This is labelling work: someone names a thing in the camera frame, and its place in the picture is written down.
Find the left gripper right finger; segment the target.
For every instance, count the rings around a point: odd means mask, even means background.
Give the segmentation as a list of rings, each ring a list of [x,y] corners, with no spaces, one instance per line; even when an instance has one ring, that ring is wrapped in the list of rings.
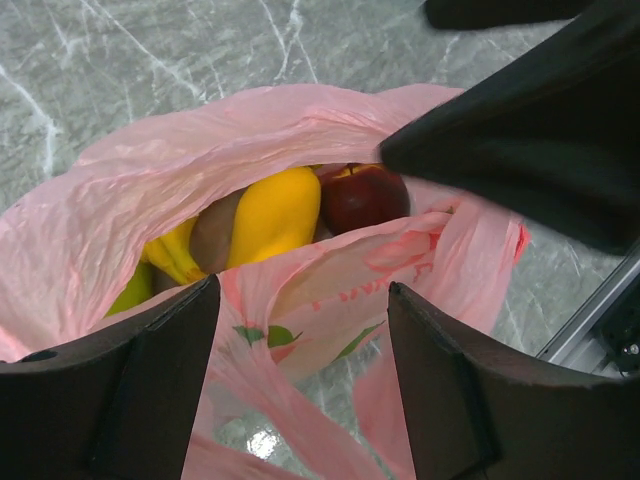
[[[401,283],[389,329],[420,479],[635,479],[639,382],[544,362]]]

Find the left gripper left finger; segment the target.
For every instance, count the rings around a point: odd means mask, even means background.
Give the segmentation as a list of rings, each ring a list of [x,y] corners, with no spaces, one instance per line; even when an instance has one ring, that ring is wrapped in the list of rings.
[[[5,479],[177,479],[216,330],[215,276],[1,367]]]

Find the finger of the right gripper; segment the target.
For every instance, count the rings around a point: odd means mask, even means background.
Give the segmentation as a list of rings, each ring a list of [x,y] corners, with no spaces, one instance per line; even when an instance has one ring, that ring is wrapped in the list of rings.
[[[593,1],[506,67],[379,147],[610,255],[639,239],[639,5]]]
[[[484,30],[569,20],[593,0],[427,0],[424,15],[437,30]]]

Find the pink plastic bag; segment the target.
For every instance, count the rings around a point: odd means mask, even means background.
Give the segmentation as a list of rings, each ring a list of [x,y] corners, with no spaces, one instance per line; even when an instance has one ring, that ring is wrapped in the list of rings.
[[[454,96],[430,85],[378,94],[265,87],[107,136],[2,214],[1,367],[215,276],[218,320],[177,479],[288,478],[213,439],[249,408],[323,479],[414,478],[389,287],[403,283],[489,332],[529,239],[521,220],[468,193],[403,179],[407,217],[332,235],[319,210],[310,244],[231,269],[226,262],[249,186],[295,167],[320,182],[347,164],[381,165],[383,138]],[[206,276],[179,286],[155,270],[152,298],[106,317],[144,245],[195,216],[190,253]]]

